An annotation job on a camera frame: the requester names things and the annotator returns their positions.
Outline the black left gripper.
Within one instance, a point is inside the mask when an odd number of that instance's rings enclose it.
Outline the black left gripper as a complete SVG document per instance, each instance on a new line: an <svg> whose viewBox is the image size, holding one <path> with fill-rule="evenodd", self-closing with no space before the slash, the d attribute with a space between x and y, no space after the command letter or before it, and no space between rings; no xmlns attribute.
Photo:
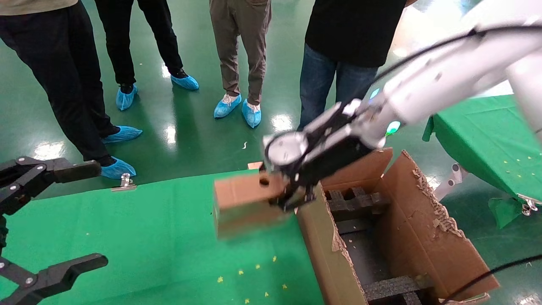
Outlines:
<svg viewBox="0 0 542 305"><path fill-rule="evenodd" d="M31 199L55 183L69 183L101 175L96 161L72 164L65 158L37 160L19 157L0 166L0 254L6 247L8 229L4 215L12 216ZM37 305L43 299L73 288L77 278L86 272L105 267L105 255L93 253L71 259L32 273L2 257L0 275L18 285L13 293L1 300L2 305Z"/></svg>

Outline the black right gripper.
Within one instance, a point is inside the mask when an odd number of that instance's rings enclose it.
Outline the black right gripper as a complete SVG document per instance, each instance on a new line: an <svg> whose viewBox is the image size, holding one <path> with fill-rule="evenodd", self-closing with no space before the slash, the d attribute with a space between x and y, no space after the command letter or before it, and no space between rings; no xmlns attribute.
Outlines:
<svg viewBox="0 0 542 305"><path fill-rule="evenodd" d="M335 144L325 144L323 150L314 149L296 172L297 180L294 183L298 186L286 186L277 199L277 206L283 211L294 211L314 201L316 199L314 185L318 181L364 158L372 151L372 147L366 146L358 138L344 138ZM263 162L259 172L286 178L292 175L292 168L292 163L278 165Z"/></svg>

